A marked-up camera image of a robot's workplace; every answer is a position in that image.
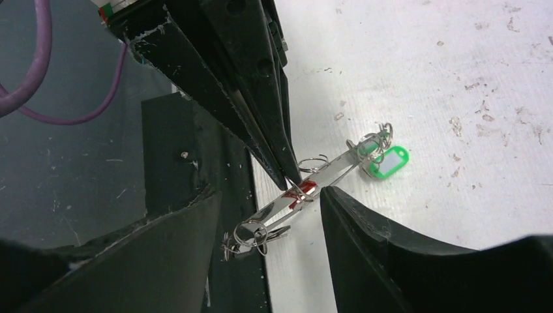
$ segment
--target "purple hose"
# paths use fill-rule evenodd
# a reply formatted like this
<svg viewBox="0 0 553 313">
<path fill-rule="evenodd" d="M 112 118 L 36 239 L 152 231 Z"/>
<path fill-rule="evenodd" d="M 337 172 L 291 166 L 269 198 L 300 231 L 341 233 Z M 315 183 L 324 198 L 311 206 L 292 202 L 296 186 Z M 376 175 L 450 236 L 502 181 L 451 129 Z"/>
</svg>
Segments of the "purple hose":
<svg viewBox="0 0 553 313">
<path fill-rule="evenodd" d="M 104 99 L 104 102 L 102 102 L 102 104 L 99 107 L 97 107 L 94 111 L 88 113 L 87 115 L 84 115 L 83 117 L 79 117 L 79 118 L 76 118 L 76 119 L 58 119 L 58 118 L 55 118 L 55 117 L 50 117 L 50 116 L 46 116 L 46 115 L 42 115 L 40 113 L 37 113 L 37 112 L 35 112 L 35 111 L 33 111 L 29 108 L 24 107 L 23 104 L 25 104 L 35 94 L 38 87 L 40 87 L 40 84 L 42 83 L 42 81 L 44 79 L 44 76 L 46 75 L 46 70 L 48 69 L 48 63 L 50 62 L 50 52 L 52 50 L 52 19 L 51 19 L 51 16 L 50 16 L 50 7 L 49 7 L 48 0 L 35 0 L 35 5 L 37 7 L 37 24 L 38 24 L 37 34 L 40 35 L 40 36 L 47 35 L 48 38 L 49 38 L 49 42 L 47 42 L 47 44 L 46 44 L 46 47 L 48 48 L 48 53 L 44 54 L 44 55 L 40 55 L 40 57 L 46 57 L 46 60 L 38 60 L 37 61 L 37 59 L 39 58 L 38 57 L 38 55 L 39 55 L 38 51 L 42 50 L 42 49 L 39 49 L 39 47 L 42 47 L 42 45 L 40 45 L 40 44 L 44 44 L 44 39 L 40 38 L 40 36 L 39 36 L 37 38 L 37 51 L 35 52 L 35 60 L 33 61 L 33 64 L 31 65 L 31 68 L 27 72 L 27 76 L 25 77 L 25 81 L 12 94 L 8 94 L 8 91 L 2 86 L 2 84 L 0 84 L 0 97 L 4 97 L 4 98 L 0 98 L 0 117 L 6 116 L 9 113 L 19 109 L 19 111 L 21 113 L 23 113 L 24 115 L 26 115 L 26 116 L 28 116 L 32 119 L 35 119 L 37 121 L 46 123 L 46 124 L 51 124 L 51 125 L 78 125 L 78 124 L 86 123 L 86 122 L 98 117 L 100 114 L 102 114 L 108 108 L 110 103 L 112 102 L 112 100 L 115 96 L 115 93 L 117 92 L 117 87 L 119 86 L 119 80 L 121 79 L 121 73 L 123 71 L 123 64 L 125 63 L 125 56 L 127 55 L 127 45 L 126 44 L 121 45 L 121 52 L 119 53 L 119 61 L 117 63 L 117 68 L 115 69 L 115 76 L 113 77 L 110 92 L 108 93 L 108 95 Z M 39 18 L 39 16 L 40 16 L 39 6 L 44 6 L 44 5 L 45 5 L 45 11 L 46 11 L 47 16 L 43 16 L 43 19 L 41 20 Z M 43 29 L 43 28 L 48 28 L 50 30 L 49 33 L 48 34 L 41 33 L 40 30 Z M 40 61 L 43 61 L 43 63 L 45 63 L 46 66 L 44 67 L 44 74 L 42 74 L 42 72 L 39 73 L 41 76 L 40 76 L 40 79 L 37 80 L 38 85 L 36 85 L 36 88 L 35 89 L 30 89 L 29 96 L 27 98 L 23 98 L 24 100 L 21 104 L 18 104 L 18 103 L 14 102 L 9 110 L 4 111 L 4 106 L 3 106 L 4 105 L 4 103 L 3 103 L 4 99 L 8 99 L 12 95 L 16 94 L 16 92 L 18 92 L 18 90 L 20 90 L 22 88 L 22 86 L 26 83 L 28 78 L 29 78 L 29 80 L 33 80 L 33 79 L 36 78 L 36 76 L 37 76 L 36 73 L 37 72 L 34 71 L 33 67 L 35 66 L 35 63 L 38 63 Z"/>
<path fill-rule="evenodd" d="M 52 52 L 52 16 L 49 0 L 35 0 L 37 12 L 37 47 L 31 67 L 25 79 L 13 93 L 0 98 L 0 117 L 4 117 L 24 105 L 42 84 Z"/>
</svg>

